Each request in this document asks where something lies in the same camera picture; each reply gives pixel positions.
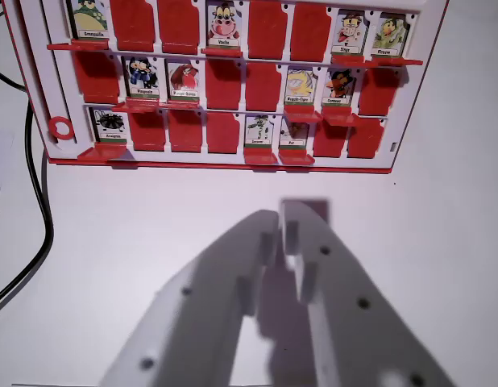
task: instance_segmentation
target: red circle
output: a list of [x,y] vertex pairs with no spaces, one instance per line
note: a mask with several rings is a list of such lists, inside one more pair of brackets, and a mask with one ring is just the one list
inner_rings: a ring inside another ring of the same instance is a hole
[[[57,131],[57,123],[63,123],[68,127],[68,133],[66,135],[62,135]],[[57,139],[72,139],[75,135],[73,132],[73,125],[72,121],[69,119],[66,119],[65,117],[53,117],[50,119],[48,122],[48,131],[50,132],[51,135],[56,137]]]

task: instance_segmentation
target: cartoon character picture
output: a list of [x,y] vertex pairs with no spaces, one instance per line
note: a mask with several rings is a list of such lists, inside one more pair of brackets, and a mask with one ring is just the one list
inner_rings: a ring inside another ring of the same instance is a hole
[[268,115],[246,117],[246,146],[270,147],[274,124],[269,122]]
[[124,59],[126,67],[126,84],[132,98],[158,98],[158,76],[156,67],[148,58],[132,56]]
[[308,137],[308,123],[289,123],[281,120],[280,148],[304,148]]
[[99,0],[67,0],[74,35],[84,39],[106,39],[106,8]]
[[355,79],[351,70],[330,70],[327,73],[325,89],[322,94],[323,105],[348,106],[351,103]]
[[113,113],[111,110],[89,108],[95,137],[99,142],[126,143],[128,130],[125,113]]
[[289,69],[284,91],[285,103],[312,104],[317,75],[312,70]]
[[199,71],[190,62],[167,62],[171,99],[199,100]]
[[380,56],[400,56],[405,46],[408,25],[401,15],[382,15],[380,30],[376,33],[371,54]]
[[334,54],[361,54],[367,35],[367,24],[363,12],[359,10],[341,10],[335,24]]
[[241,17],[233,2],[208,3],[208,45],[223,48],[240,46],[238,27]]

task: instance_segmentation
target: white table surface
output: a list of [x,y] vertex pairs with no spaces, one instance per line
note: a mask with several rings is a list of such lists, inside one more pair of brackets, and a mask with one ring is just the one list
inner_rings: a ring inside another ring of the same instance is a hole
[[[0,70],[21,79],[4,19]],[[23,157],[26,102],[0,82],[0,130],[16,134],[0,289],[44,237]],[[39,163],[38,135],[34,149]],[[96,385],[169,277],[289,197],[329,200],[336,232],[456,385],[498,387],[498,0],[451,0],[390,175],[50,164],[48,192],[56,237],[0,312],[0,387]],[[232,384],[268,383],[274,346],[245,321]]]

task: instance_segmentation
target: cow character card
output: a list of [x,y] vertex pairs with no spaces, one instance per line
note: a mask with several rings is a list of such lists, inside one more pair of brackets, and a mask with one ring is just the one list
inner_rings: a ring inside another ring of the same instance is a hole
[[409,25],[404,15],[382,14],[378,23],[371,54],[376,56],[401,56]]
[[89,108],[95,139],[104,143],[126,143],[128,119],[126,113],[114,113],[111,109]]
[[207,2],[208,46],[239,48],[242,17],[233,2]]
[[178,101],[199,100],[199,71],[190,61],[167,60],[169,98]]
[[312,105],[317,86],[317,75],[311,69],[288,69],[284,103]]
[[123,57],[124,79],[132,98],[155,98],[160,96],[156,67],[146,57]]
[[361,55],[368,25],[361,10],[340,10],[335,24],[333,54]]
[[308,138],[308,123],[289,123],[281,120],[280,148],[304,148]]
[[330,69],[322,92],[322,105],[349,106],[356,80],[351,69]]
[[269,122],[268,115],[246,117],[246,147],[270,148],[274,123]]
[[107,39],[106,7],[100,0],[66,0],[73,35],[78,39]]

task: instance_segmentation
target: name label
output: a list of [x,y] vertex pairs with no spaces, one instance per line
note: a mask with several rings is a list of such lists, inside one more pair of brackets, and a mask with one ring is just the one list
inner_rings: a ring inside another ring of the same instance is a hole
[[104,133],[103,135],[101,135],[101,137],[103,137],[105,139],[123,139],[124,138],[123,135],[117,135],[117,134],[113,134],[113,133]]
[[172,90],[170,95],[173,97],[199,97],[199,92],[195,90]]
[[335,54],[360,54],[360,47],[356,46],[333,46],[331,52]]
[[131,94],[159,95],[160,91],[158,89],[140,89],[138,87],[133,87],[131,89]]
[[289,97],[284,98],[285,102],[312,102],[311,97]]
[[79,31],[79,37],[81,38],[107,38],[107,32],[104,31]]
[[337,104],[349,104],[349,98],[331,98],[331,97],[324,97],[322,99],[322,103],[337,103]]
[[239,46],[238,39],[219,39],[219,38],[210,38],[210,44],[218,45],[218,46]]
[[382,48],[373,48],[371,50],[372,55],[390,55],[390,56],[396,56],[398,55],[398,51],[391,48],[389,50],[384,50]]
[[306,141],[304,139],[285,139],[280,141],[280,145],[294,145],[294,146],[305,146]]
[[269,140],[269,139],[246,139],[246,144],[270,145],[271,140]]

